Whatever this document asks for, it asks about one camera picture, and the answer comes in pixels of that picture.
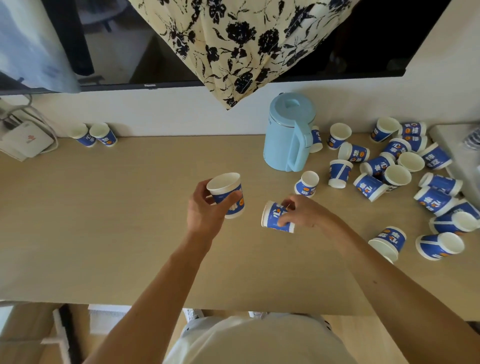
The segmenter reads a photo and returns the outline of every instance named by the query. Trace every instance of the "kettle lid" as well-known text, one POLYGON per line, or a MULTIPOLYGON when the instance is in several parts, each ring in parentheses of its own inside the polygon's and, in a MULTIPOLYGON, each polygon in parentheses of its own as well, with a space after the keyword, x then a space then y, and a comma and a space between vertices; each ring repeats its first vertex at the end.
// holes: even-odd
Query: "kettle lid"
POLYGON ((270 117, 280 125, 293 128, 295 120, 310 123, 315 118, 315 108, 306 96, 296 92, 287 92, 272 100, 270 117))

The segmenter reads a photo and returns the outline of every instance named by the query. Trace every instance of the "white shirt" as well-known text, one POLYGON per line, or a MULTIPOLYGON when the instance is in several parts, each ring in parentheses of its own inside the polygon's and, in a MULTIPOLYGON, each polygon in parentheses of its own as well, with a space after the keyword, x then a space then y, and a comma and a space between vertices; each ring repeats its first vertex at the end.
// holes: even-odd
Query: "white shirt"
POLYGON ((265 319, 229 317, 193 329, 165 358, 167 364, 356 364, 342 341, 318 321, 301 315, 265 319))

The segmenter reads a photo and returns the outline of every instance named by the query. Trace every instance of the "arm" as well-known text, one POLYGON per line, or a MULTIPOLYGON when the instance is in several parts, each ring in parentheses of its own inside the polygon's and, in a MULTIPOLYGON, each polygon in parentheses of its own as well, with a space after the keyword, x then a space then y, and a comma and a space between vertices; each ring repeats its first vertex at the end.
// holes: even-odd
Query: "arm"
POLYGON ((126 316, 85 364, 161 363, 200 264, 218 234, 228 208, 241 198, 231 193, 218 205, 200 182, 189 200, 186 237, 126 316))
POLYGON ((282 203, 291 221, 318 227, 336 249, 381 322, 411 364, 478 363, 480 336, 433 295, 369 246, 342 219, 318 203, 293 195, 282 203))

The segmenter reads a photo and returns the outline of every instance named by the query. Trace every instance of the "cream cloth with black flowers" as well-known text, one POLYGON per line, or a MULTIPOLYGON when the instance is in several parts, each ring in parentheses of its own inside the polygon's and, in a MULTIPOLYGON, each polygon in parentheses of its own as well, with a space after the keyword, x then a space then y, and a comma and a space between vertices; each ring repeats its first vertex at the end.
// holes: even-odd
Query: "cream cloth with black flowers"
POLYGON ((359 0, 130 0, 229 109, 312 52, 359 0))

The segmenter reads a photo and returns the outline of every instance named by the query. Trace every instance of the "light blue kettle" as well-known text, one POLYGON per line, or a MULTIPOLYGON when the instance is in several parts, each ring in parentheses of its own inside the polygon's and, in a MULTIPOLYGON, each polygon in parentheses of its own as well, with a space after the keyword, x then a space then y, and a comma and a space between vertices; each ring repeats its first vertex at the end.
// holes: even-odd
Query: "light blue kettle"
POLYGON ((294 92, 278 95, 270 104, 264 159, 276 170, 303 169, 312 146, 312 102, 294 92))

